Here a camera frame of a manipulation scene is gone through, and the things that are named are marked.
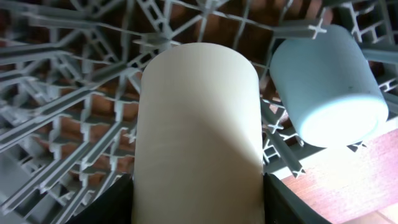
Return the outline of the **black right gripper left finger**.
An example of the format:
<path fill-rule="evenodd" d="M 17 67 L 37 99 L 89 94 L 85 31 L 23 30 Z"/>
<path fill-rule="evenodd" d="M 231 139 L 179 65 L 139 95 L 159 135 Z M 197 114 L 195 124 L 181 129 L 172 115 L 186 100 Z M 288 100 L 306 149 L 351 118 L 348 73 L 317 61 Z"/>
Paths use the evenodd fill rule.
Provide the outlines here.
<path fill-rule="evenodd" d="M 133 198 L 132 176 L 124 174 L 67 224 L 131 224 Z"/>

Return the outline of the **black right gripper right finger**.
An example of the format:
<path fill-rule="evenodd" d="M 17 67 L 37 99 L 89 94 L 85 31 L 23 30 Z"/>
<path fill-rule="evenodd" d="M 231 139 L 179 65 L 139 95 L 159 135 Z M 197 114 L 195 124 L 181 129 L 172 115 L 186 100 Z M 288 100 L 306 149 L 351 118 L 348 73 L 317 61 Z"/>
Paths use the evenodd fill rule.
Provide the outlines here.
<path fill-rule="evenodd" d="M 263 175 L 265 223 L 330 224 L 274 174 Z"/>

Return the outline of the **cream cup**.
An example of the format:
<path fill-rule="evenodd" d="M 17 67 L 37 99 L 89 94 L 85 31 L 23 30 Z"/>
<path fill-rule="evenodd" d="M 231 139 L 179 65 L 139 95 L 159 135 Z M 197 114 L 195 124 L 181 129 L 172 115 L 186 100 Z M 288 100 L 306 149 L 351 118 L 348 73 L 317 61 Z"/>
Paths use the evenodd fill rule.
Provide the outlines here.
<path fill-rule="evenodd" d="M 259 80 L 238 52 L 168 49 L 141 80 L 134 223 L 264 223 Z"/>

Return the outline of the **blue cup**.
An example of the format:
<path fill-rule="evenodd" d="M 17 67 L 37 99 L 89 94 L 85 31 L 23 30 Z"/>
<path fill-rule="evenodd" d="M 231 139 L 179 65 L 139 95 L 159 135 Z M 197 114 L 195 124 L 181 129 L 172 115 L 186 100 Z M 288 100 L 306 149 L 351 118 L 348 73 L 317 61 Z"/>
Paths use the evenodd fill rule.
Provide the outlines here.
<path fill-rule="evenodd" d="M 300 138 L 316 147 L 348 146 L 376 132 L 389 110 L 368 61 L 344 27 L 315 39 L 288 39 L 270 75 Z"/>

